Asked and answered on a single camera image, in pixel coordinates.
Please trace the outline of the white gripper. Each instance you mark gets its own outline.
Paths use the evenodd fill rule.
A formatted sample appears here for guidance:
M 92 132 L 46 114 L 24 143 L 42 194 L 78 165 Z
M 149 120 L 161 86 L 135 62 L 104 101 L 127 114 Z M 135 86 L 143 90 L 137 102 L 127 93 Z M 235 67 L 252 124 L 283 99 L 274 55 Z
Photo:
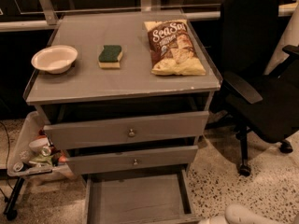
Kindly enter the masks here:
M 224 216 L 215 216 L 207 219 L 202 219 L 199 224 L 228 224 Z

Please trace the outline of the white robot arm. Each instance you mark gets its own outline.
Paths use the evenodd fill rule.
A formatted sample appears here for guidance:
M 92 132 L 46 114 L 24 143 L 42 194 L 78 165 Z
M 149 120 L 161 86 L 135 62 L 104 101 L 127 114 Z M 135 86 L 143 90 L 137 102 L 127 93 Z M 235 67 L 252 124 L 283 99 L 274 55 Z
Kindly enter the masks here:
M 222 216 L 202 219 L 198 224 L 281 224 L 273 219 L 253 213 L 241 204 L 230 204 Z

